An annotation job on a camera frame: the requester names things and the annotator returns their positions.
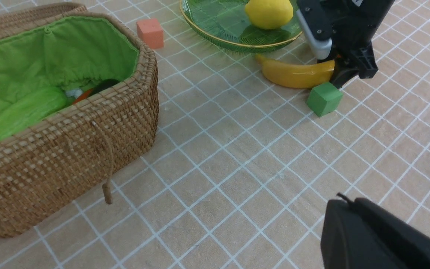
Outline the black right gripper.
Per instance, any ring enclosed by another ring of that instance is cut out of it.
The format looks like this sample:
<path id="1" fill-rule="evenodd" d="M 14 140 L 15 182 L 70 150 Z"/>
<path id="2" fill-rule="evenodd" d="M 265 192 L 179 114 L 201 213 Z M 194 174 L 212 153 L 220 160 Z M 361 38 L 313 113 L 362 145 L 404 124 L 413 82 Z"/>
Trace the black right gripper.
<path id="1" fill-rule="evenodd" d="M 336 48 L 350 49 L 349 60 L 335 60 L 330 83 L 338 90 L 357 75 L 374 78 L 378 71 L 372 38 L 393 0 L 297 0 L 297 18 L 319 62 L 333 59 Z"/>

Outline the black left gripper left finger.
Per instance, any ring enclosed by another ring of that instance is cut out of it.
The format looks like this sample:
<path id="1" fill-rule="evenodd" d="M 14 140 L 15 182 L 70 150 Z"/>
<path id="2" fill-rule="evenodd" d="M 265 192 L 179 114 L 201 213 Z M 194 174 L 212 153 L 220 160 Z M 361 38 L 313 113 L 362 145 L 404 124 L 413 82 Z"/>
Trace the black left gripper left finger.
<path id="1" fill-rule="evenodd" d="M 361 216 L 352 210 L 350 200 L 328 201 L 320 247 L 326 269 L 406 267 Z"/>

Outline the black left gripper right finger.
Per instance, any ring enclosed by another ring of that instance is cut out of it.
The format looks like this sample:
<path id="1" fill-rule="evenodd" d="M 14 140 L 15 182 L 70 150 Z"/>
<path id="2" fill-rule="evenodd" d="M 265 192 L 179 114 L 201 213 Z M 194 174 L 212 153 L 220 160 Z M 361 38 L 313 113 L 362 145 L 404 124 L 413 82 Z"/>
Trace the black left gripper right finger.
<path id="1" fill-rule="evenodd" d="M 367 198 L 356 198 L 353 210 L 405 269 L 430 269 L 430 237 Z"/>

